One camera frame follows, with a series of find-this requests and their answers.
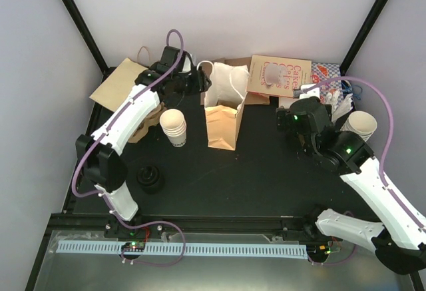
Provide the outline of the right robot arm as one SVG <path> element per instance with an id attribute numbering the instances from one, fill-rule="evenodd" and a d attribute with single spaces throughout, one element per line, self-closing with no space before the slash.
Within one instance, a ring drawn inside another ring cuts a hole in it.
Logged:
<path id="1" fill-rule="evenodd" d="M 307 238 L 346 240 L 371 251 L 397 274 L 425 269 L 425 217 L 380 173 L 379 159 L 359 135 L 334 127 L 330 105 L 317 97 L 297 100 L 276 110 L 276 123 L 317 165 L 354 189 L 379 218 L 368 222 L 330 208 L 318 210 L 302 224 Z"/>

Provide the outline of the stack of pulp cup carriers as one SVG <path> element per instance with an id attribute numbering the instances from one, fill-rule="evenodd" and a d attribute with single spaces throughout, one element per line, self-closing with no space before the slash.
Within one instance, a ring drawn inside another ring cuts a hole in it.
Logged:
<path id="1" fill-rule="evenodd" d="M 139 124 L 133 135 L 129 138 L 128 143 L 137 143 L 145 137 L 150 127 L 156 126 L 160 121 L 161 114 L 166 110 L 164 103 L 161 102 L 155 109 L 153 109 Z"/>

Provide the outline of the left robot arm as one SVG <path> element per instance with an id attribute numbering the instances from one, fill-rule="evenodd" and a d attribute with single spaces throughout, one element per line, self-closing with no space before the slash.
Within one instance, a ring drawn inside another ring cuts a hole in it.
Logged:
<path id="1" fill-rule="evenodd" d="M 103 197 L 110 211 L 121 218 L 120 230 L 128 237 L 142 232 L 143 221 L 135 216 L 138 205 L 126 184 L 128 169 L 121 154 L 143 120 L 168 95 L 200 94 L 211 86 L 192 55 L 166 46 L 159 61 L 138 74 L 129 94 L 112 116 L 91 135 L 76 141 L 77 169 L 72 191 L 77 197 L 77 179 L 82 176 L 94 185 L 93 194 Z"/>

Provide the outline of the orange paper bag white handles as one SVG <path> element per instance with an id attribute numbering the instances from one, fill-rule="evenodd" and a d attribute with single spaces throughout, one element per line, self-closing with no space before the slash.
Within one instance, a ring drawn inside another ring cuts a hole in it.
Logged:
<path id="1" fill-rule="evenodd" d="M 237 109 L 218 105 L 204 106 L 208 147 L 235 150 L 244 112 L 244 104 Z"/>

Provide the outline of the stack of white paper cups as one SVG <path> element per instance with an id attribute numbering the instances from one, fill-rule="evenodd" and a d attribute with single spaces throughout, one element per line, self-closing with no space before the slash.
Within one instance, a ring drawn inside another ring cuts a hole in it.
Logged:
<path id="1" fill-rule="evenodd" d="M 160 126 L 174 147 L 186 144 L 186 120 L 181 111 L 168 109 L 160 116 Z"/>

